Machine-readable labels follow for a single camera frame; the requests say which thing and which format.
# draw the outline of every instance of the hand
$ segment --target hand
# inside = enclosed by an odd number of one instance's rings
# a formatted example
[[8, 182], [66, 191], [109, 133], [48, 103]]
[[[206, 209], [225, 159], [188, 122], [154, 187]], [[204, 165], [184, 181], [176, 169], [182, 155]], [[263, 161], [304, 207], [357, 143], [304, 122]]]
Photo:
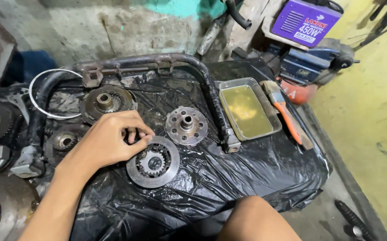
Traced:
[[[128, 129], [128, 143], [131, 145], [124, 142], [125, 129]], [[141, 140], [133, 144], [136, 129], [139, 130]], [[86, 168], [90, 171], [89, 174], [93, 175], [101, 167], [129, 160], [144, 150], [154, 135], [153, 130], [144, 124], [137, 111], [105, 114], [89, 129], [58, 167]]]

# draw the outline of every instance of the yellow liquid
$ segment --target yellow liquid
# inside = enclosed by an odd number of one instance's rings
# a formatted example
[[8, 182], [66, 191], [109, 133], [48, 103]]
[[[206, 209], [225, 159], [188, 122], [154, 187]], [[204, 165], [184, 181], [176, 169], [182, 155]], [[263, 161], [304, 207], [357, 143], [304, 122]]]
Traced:
[[230, 119], [232, 126], [237, 126], [245, 138], [253, 138], [272, 131], [272, 126], [250, 86], [242, 85], [224, 89], [220, 94], [227, 103], [225, 111], [228, 112], [229, 109], [234, 118], [235, 123]]

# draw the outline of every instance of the yellow wall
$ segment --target yellow wall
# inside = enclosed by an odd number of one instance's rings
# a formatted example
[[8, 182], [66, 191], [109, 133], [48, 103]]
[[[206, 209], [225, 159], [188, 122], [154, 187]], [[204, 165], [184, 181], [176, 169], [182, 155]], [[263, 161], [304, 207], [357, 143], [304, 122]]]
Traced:
[[[346, 13], [328, 37], [356, 47], [387, 7], [370, 22], [373, 0], [345, 2]], [[356, 59], [361, 63], [320, 88], [310, 105], [387, 229], [387, 33]]]

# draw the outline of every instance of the orange brush handle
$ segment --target orange brush handle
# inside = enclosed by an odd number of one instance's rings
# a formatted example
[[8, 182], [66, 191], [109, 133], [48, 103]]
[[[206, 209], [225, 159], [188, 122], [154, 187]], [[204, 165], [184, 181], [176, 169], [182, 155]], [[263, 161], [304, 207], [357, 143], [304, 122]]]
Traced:
[[274, 106], [281, 112], [284, 121], [287, 124], [288, 130], [292, 134], [292, 137], [295, 139], [299, 145], [302, 145], [301, 135], [306, 135], [303, 129], [299, 126], [298, 122], [292, 116], [292, 114], [287, 110], [286, 102], [276, 102]]

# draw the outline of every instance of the purple welding machine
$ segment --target purple welding machine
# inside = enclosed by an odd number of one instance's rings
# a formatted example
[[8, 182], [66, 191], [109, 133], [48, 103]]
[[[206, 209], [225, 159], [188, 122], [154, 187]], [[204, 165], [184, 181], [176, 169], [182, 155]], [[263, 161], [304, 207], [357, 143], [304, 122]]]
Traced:
[[288, 0], [276, 19], [272, 33], [313, 48], [342, 14], [325, 6]]

